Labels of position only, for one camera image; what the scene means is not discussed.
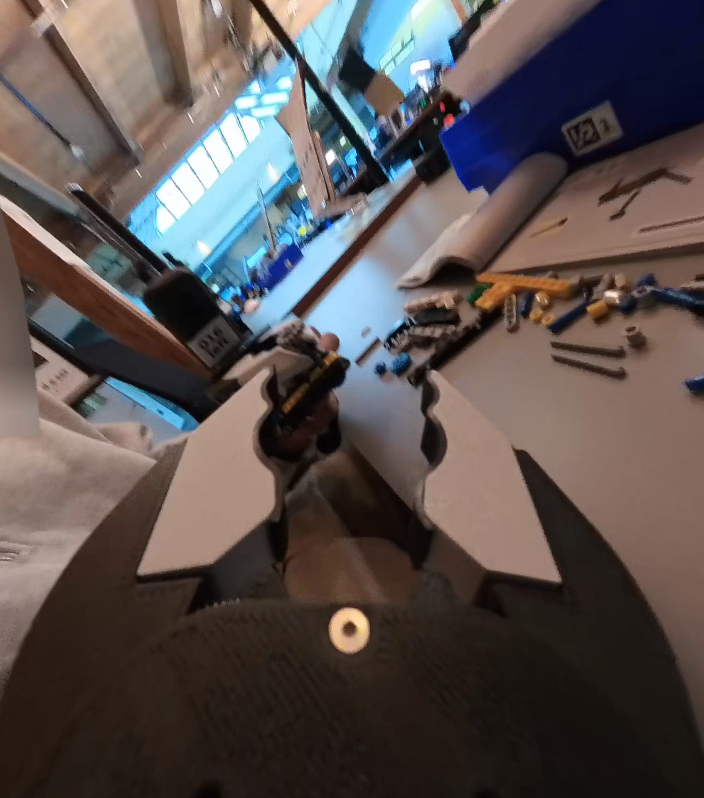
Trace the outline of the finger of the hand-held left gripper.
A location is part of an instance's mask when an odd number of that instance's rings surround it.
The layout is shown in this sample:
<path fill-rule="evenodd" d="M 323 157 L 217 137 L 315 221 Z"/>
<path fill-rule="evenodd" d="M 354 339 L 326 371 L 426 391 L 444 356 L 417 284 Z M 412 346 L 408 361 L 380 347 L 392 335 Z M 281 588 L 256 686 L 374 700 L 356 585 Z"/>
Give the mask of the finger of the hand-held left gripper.
<path fill-rule="evenodd" d="M 261 368 L 278 376 L 306 374 L 324 359 L 319 335 L 297 318 L 268 328 L 258 339 Z"/>

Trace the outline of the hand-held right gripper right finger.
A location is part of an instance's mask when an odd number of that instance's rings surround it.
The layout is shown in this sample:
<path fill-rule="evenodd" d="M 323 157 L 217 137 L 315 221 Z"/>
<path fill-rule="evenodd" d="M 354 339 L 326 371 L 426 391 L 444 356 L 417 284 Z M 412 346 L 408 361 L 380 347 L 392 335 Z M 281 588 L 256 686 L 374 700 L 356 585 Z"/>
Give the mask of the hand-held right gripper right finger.
<path fill-rule="evenodd" d="M 417 520 L 423 565 L 452 586 L 509 581 L 560 586 L 561 575 L 514 447 L 436 371 L 421 391 Z"/>

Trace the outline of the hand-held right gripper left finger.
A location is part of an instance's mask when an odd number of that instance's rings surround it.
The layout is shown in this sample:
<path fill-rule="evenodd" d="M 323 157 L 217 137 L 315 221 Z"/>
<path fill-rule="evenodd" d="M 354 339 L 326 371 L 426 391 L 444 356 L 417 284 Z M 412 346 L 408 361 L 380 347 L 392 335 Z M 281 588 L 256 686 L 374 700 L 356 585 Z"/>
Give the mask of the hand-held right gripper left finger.
<path fill-rule="evenodd" d="M 188 435 L 138 577 L 206 571 L 278 516 L 278 475 L 259 442 L 276 386 L 272 368 L 259 371 Z"/>

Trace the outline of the black yellow lego assembly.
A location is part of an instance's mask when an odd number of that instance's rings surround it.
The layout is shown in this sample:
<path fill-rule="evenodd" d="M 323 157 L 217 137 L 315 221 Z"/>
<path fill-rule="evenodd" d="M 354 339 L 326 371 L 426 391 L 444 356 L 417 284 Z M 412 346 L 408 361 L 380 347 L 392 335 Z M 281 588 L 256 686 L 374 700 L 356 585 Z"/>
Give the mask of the black yellow lego assembly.
<path fill-rule="evenodd" d="M 319 353 L 311 368 L 299 374 L 283 396 L 277 398 L 266 419 L 265 430 L 283 433 L 299 427 L 313 415 L 318 404 L 344 383 L 349 368 L 349 359 L 339 353 Z"/>

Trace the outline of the long white lego beam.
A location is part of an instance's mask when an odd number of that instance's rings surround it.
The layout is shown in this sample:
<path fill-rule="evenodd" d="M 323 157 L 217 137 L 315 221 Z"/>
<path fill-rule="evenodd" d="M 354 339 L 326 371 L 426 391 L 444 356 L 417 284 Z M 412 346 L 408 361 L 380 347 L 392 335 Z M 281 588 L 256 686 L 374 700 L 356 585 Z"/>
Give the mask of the long white lego beam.
<path fill-rule="evenodd" d="M 462 300 L 463 295 L 459 291 L 438 291 L 421 298 L 409 300 L 404 305 L 403 310 L 408 315 L 414 315 L 424 310 L 431 310 L 434 308 L 453 310 Z"/>

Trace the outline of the long yellow lego beam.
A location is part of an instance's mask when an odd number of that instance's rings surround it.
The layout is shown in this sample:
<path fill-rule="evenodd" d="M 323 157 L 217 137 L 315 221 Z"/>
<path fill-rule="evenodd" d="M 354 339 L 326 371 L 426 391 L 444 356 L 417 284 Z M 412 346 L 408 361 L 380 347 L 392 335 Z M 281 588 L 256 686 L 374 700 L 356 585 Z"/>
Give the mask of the long yellow lego beam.
<path fill-rule="evenodd" d="M 529 274 L 484 272 L 477 274 L 477 282 L 492 286 L 505 284 L 518 291 L 545 292 L 553 298 L 570 298 L 576 293 L 576 284 L 562 278 L 533 276 Z"/>

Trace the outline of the pile of small lego pins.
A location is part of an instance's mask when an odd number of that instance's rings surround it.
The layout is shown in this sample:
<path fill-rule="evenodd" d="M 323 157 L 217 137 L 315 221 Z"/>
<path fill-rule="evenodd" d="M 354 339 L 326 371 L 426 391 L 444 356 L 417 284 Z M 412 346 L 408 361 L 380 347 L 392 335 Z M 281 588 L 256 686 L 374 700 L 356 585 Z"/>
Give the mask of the pile of small lego pins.
<path fill-rule="evenodd" d="M 560 335 L 582 318 L 601 325 L 616 317 L 626 322 L 621 346 L 641 350 L 647 345 L 646 335 L 630 321 L 649 308 L 676 307 L 704 319 L 704 274 L 680 286 L 663 284 L 653 272 L 628 277 L 614 269 L 595 274 L 566 271 L 550 277 L 572 281 L 576 284 L 576 293 L 571 298 L 554 299 L 545 292 L 522 291 L 519 313 L 522 318 L 542 325 L 551 335 L 551 341 L 564 342 L 559 339 Z"/>

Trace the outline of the lego instruction booklet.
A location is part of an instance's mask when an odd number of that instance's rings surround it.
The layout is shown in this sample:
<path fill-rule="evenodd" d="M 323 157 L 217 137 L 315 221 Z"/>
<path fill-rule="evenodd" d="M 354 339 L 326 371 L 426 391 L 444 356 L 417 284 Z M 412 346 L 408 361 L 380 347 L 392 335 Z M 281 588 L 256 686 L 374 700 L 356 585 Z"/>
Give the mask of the lego instruction booklet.
<path fill-rule="evenodd" d="M 546 271 L 704 246 L 704 122 L 564 175 L 527 157 L 452 222 L 396 282 L 412 290 L 447 266 Z"/>

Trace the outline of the person's left hand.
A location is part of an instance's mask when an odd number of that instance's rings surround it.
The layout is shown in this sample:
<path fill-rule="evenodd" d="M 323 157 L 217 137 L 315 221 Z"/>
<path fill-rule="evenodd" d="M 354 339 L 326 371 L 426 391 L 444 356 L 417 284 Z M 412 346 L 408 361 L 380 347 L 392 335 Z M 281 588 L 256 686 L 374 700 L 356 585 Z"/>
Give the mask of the person's left hand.
<path fill-rule="evenodd" d="M 320 334 L 316 328 L 309 326 L 319 335 L 319 343 L 324 353 L 337 352 L 339 341 L 334 334 Z M 297 376 L 278 376 L 278 391 L 282 397 Z M 316 452 L 327 454 L 334 452 L 340 444 L 338 428 L 338 402 L 335 392 L 330 393 L 318 404 L 312 416 L 292 432 L 273 433 L 270 453 L 286 462 L 297 462 L 311 458 Z"/>

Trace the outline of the small blue bin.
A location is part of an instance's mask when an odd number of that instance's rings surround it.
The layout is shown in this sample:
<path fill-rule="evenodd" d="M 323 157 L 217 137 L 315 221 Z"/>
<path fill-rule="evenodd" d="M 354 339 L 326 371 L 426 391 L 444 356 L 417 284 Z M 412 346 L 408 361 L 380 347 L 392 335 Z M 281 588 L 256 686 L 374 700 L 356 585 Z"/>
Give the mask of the small blue bin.
<path fill-rule="evenodd" d="M 303 259 L 297 244 L 279 246 L 276 253 L 266 255 L 257 265 L 257 283 L 263 291 L 273 290 Z"/>

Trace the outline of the wooden pillar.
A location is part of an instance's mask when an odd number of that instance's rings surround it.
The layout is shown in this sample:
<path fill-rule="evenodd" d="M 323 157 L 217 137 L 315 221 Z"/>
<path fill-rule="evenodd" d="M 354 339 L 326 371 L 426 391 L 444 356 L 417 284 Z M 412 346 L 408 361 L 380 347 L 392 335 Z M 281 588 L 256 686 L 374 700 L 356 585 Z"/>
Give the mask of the wooden pillar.
<path fill-rule="evenodd" d="M 207 376 L 206 366 L 171 332 L 95 274 L 18 205 L 0 195 L 0 209 L 23 277 L 138 354 Z"/>

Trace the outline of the pile of grey black beams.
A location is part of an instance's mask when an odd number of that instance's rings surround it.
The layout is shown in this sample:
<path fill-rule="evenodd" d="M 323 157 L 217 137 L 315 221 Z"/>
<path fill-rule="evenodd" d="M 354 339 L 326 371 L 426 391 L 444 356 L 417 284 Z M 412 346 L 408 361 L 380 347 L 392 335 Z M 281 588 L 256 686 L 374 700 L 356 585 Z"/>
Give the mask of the pile of grey black beams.
<path fill-rule="evenodd" d="M 445 306 L 428 307 L 397 322 L 383 339 L 390 354 L 401 354 L 412 346 L 426 346 L 451 334 L 460 324 L 460 313 Z"/>

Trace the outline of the tan trousers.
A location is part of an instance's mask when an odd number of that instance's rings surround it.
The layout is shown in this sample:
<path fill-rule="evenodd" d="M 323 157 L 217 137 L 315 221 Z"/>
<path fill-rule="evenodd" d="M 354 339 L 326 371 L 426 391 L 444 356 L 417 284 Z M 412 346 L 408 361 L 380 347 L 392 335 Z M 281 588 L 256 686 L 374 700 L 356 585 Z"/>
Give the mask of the tan trousers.
<path fill-rule="evenodd" d="M 352 446 L 312 464 L 287 495 L 287 595 L 299 603 L 408 602 L 418 577 L 412 512 Z"/>

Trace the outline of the black white patterned board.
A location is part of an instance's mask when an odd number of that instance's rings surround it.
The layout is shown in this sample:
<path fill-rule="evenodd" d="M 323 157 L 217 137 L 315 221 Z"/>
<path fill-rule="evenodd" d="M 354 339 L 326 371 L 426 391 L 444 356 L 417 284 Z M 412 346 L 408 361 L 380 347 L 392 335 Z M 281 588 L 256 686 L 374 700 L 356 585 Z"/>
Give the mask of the black white patterned board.
<path fill-rule="evenodd" d="M 88 375 L 34 338 L 30 343 L 37 389 L 71 408 L 93 394 L 106 379 L 99 374 Z"/>

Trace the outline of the white display stand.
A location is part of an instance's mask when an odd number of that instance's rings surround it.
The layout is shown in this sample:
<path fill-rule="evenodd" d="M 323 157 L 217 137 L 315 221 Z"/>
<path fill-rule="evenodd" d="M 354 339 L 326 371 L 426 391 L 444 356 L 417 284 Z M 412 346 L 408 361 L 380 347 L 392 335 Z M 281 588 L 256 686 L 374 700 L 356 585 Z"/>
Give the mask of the white display stand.
<path fill-rule="evenodd" d="M 307 203 L 317 222 L 337 218 L 349 212 L 357 213 L 368 206 L 366 194 L 337 194 L 320 136 L 309 123 L 305 81 L 298 67 L 289 99 L 276 115 L 276 121 L 290 138 Z"/>

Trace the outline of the black pillar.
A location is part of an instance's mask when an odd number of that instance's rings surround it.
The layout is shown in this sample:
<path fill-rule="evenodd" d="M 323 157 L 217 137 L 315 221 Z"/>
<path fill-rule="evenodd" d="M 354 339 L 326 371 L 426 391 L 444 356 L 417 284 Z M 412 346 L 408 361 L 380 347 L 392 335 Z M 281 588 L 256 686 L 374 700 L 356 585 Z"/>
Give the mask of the black pillar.
<path fill-rule="evenodd" d="M 294 61 L 295 66 L 307 84 L 314 90 L 317 98 L 324 105 L 327 112 L 340 128 L 342 133 L 350 141 L 354 150 L 361 157 L 365 165 L 365 176 L 371 187 L 377 188 L 389 183 L 388 173 L 383 169 L 380 162 L 372 154 L 367 143 L 360 137 L 357 130 L 351 124 L 350 119 L 337 105 L 335 99 L 327 90 L 326 85 L 318 77 L 315 71 L 309 66 L 303 54 L 298 49 L 295 41 L 287 34 L 274 12 L 265 1 L 249 1 L 251 7 L 261 17 L 268 30 L 274 35 L 278 44 L 282 46 L 285 53 Z"/>

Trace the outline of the white cardboard sheet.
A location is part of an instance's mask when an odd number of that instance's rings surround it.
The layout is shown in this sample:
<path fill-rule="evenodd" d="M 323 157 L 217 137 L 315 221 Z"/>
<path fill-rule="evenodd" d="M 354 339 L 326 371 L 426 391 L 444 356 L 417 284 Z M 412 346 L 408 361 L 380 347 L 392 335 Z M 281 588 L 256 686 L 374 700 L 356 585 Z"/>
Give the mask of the white cardboard sheet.
<path fill-rule="evenodd" d="M 534 57 L 597 1 L 501 2 L 445 74 L 446 92 L 475 105 Z"/>

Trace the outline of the blue plastic bin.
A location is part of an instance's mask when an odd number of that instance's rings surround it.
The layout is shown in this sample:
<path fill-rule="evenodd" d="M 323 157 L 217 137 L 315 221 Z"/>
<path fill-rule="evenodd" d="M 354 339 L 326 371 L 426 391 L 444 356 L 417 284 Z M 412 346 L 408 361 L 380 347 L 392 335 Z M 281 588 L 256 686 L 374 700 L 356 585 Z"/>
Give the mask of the blue plastic bin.
<path fill-rule="evenodd" d="M 481 97 L 441 134 L 466 190 L 492 192 L 530 155 L 572 168 L 704 122 L 704 2 L 597 2 L 505 76 L 475 56 Z"/>

